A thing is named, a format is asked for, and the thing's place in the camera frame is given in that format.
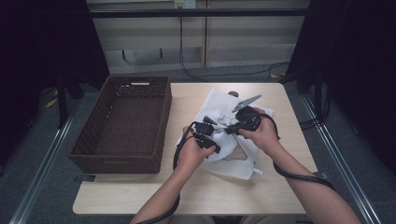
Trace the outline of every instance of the cable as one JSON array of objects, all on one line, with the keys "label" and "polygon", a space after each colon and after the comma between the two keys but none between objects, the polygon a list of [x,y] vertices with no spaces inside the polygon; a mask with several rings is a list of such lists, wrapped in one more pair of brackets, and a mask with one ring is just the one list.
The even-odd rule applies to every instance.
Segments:
[{"label": "cable", "polygon": [[327,117],[329,117],[329,113],[330,113],[330,105],[331,105],[331,93],[329,92],[329,90],[327,90],[327,96],[324,102],[324,107],[323,107],[323,114],[320,116],[321,119],[310,119],[307,121],[302,121],[300,122],[300,127],[302,130],[307,130],[309,128],[315,127],[318,124],[324,122]]},{"label": "cable", "polygon": [[[269,119],[269,120],[272,121],[272,123],[274,124],[274,129],[275,129],[277,138],[279,138],[279,135],[278,135],[278,132],[277,132],[276,123],[275,123],[275,121],[273,120],[273,118],[271,118],[271,117],[270,117],[269,115],[267,115],[267,114],[260,114],[260,116],[261,116],[261,117],[265,117],[265,118],[267,118],[267,119]],[[327,181],[327,180],[325,180],[325,179],[322,179],[322,178],[317,177],[317,176],[311,176],[311,175],[296,175],[296,174],[291,174],[291,173],[288,173],[288,172],[283,171],[282,169],[280,169],[274,162],[273,162],[273,164],[274,164],[274,168],[275,168],[276,172],[277,172],[278,174],[280,174],[280,175],[286,177],[286,178],[297,179],[297,180],[303,180],[303,181],[308,181],[308,182],[313,182],[313,183],[322,184],[322,185],[325,185],[325,186],[327,186],[327,187],[329,187],[329,188],[331,188],[331,189],[333,189],[333,190],[335,191],[334,186],[332,185],[332,183],[330,183],[329,181]]]},{"label": "cable", "polygon": [[[178,162],[178,155],[180,154],[181,149],[183,148],[184,144],[187,142],[187,140],[189,140],[190,138],[192,138],[192,136],[187,137],[187,134],[189,133],[189,131],[191,130],[192,125],[196,124],[196,122],[193,122],[192,124],[190,124],[189,128],[187,128],[187,131],[183,133],[180,143],[177,144],[177,148],[176,148],[176,152],[175,152],[175,156],[174,156],[174,162],[173,162],[173,169],[175,170],[177,167],[177,162]],[[157,223],[161,220],[166,219],[167,217],[172,216],[177,208],[178,208],[178,204],[180,202],[180,194],[178,194],[175,203],[172,205],[171,209],[169,209],[169,211],[165,212],[162,215],[159,215],[157,217],[151,218],[149,220],[146,221],[142,221],[139,222],[139,224],[152,224],[152,223]]]},{"label": "cable", "polygon": [[187,70],[185,64],[184,64],[184,56],[183,56],[183,18],[180,17],[179,18],[179,23],[180,23],[180,27],[179,27],[179,34],[180,34],[180,46],[179,46],[179,52],[178,52],[178,60],[180,63],[180,67],[181,70],[189,77],[198,79],[200,81],[203,82],[209,82],[208,80],[203,79],[203,77],[223,77],[223,76],[249,76],[249,75],[257,75],[260,73],[265,73],[268,72],[268,76],[267,78],[264,80],[264,82],[268,82],[270,76],[271,76],[271,70],[274,68],[277,68],[283,64],[287,64],[289,62],[282,62],[282,63],[273,63],[270,65],[270,67],[268,69],[264,69],[261,71],[257,71],[257,72],[251,72],[251,73],[232,73],[232,74],[213,74],[213,75],[204,75],[204,76],[194,76],[192,75],[189,70]]},{"label": "cable", "polygon": [[184,65],[184,57],[183,57],[183,18],[180,17],[179,21],[180,21],[180,32],[179,32],[180,33],[180,49],[179,49],[179,52],[178,52],[178,61],[180,63],[181,70],[183,70],[183,72],[189,77],[196,78],[196,79],[201,80],[203,82],[208,82],[207,80],[201,79],[199,77],[196,77],[196,76],[193,76],[192,74],[190,74],[190,72],[187,70],[186,66]]}]

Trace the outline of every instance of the small tag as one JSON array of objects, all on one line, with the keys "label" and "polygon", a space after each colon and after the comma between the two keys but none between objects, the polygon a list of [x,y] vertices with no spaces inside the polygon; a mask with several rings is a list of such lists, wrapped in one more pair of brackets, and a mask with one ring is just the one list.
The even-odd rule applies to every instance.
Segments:
[{"label": "small tag", "polygon": [[259,170],[259,169],[254,168],[253,171],[254,171],[256,174],[264,175],[264,172],[261,171],[261,170]]}]

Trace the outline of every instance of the white object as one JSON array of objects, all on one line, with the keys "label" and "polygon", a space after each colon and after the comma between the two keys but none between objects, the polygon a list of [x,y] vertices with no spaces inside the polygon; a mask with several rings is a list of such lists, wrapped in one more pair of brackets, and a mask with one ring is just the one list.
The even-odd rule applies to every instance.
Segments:
[{"label": "white object", "polygon": [[[217,122],[219,127],[222,127],[222,122],[225,122],[224,125],[236,123],[235,113],[232,110],[240,101],[241,99],[239,98],[212,89],[195,116],[194,121],[202,122],[204,116],[208,116]],[[271,117],[274,114],[273,109],[261,106],[256,107],[262,108]],[[214,153],[209,156],[200,167],[218,175],[249,180],[255,170],[254,165],[259,151],[253,142],[243,136],[226,133],[214,133],[213,140],[221,147],[221,151],[219,154]],[[245,158],[230,159],[230,156],[238,146],[245,154]]]}]

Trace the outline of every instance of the gray floor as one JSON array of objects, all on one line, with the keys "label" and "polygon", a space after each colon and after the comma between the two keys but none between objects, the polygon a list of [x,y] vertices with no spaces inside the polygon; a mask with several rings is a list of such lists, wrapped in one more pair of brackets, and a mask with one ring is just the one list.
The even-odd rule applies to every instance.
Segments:
[{"label": "gray floor", "polygon": [[[196,49],[191,49],[191,52],[192,54],[187,54],[189,56],[185,58],[186,67],[191,63],[189,59],[194,57],[197,59],[194,56],[194,52],[197,52]],[[142,53],[147,53],[148,57],[143,57]],[[144,51],[127,51],[126,54],[128,60],[142,60],[140,64],[145,64],[150,60],[153,62],[152,60],[158,57],[158,55],[150,55],[150,52]],[[246,64],[244,60],[235,60],[233,62],[234,66],[224,64],[227,66],[211,68],[199,68],[198,61],[195,66],[188,67],[188,71],[192,76],[215,75],[198,79],[186,75],[179,69],[180,64],[178,63],[176,51],[172,55],[171,58],[164,59],[169,60],[164,64],[161,64],[163,61],[157,58],[155,60],[159,61],[155,66],[148,63],[144,66],[142,65],[142,67],[137,66],[137,68],[129,66],[130,72],[126,73],[136,76],[168,75],[173,82],[202,82],[202,79],[209,82],[276,82],[282,77],[288,66],[284,63],[277,68],[271,69],[270,73],[266,71],[271,63],[285,62],[288,59],[287,57],[280,57],[279,61],[261,63],[259,65]],[[109,60],[108,65],[114,75],[125,73],[123,70],[125,66],[120,64],[128,62],[122,60],[120,51],[110,52],[106,56],[108,59],[110,57],[113,60]],[[268,78],[270,74],[279,76]],[[131,216],[78,216],[73,213],[73,201],[79,187],[78,183],[74,183],[74,180],[76,176],[82,175],[82,173],[67,158],[67,154],[75,143],[78,132],[88,117],[97,96],[97,91],[94,89],[85,85],[83,87],[86,90],[83,99],[80,101],[68,100],[69,109],[75,108],[76,113],[67,135],[59,145],[59,151],[54,157],[49,173],[44,179],[44,184],[39,189],[38,196],[33,199],[33,207],[27,211],[22,223],[128,223],[131,218]],[[297,119],[299,121],[310,119],[302,97],[312,98],[313,91],[300,94],[296,90],[295,82],[285,84],[285,89]],[[43,95],[41,102],[49,99],[51,94],[52,92]],[[58,131],[59,113],[57,105],[50,108],[40,106],[38,112],[29,132],[24,136],[9,159],[5,174],[0,177],[0,223],[8,223],[11,220],[21,199],[35,178],[40,163],[46,157],[52,140]],[[373,205],[381,223],[393,223],[393,220],[396,219],[396,178],[394,175],[375,157],[364,137],[358,136],[353,132],[354,124],[345,116],[336,102],[331,104],[330,116],[325,121],[325,125],[342,151],[349,168],[360,183],[361,189]],[[364,222],[365,217],[361,214],[361,209],[356,204],[353,194],[350,193],[342,175],[335,166],[332,156],[324,145],[318,130],[316,128],[305,130],[304,136],[319,171],[326,172],[330,176],[330,181],[335,185],[337,191],[351,204]]]}]

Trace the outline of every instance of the brown wicker basket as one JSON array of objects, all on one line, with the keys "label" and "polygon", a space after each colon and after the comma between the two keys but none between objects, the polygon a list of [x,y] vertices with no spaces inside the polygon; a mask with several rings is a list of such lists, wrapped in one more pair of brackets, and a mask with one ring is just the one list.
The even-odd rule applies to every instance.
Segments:
[{"label": "brown wicker basket", "polygon": [[84,174],[157,174],[172,103],[168,77],[108,77],[69,154]]}]

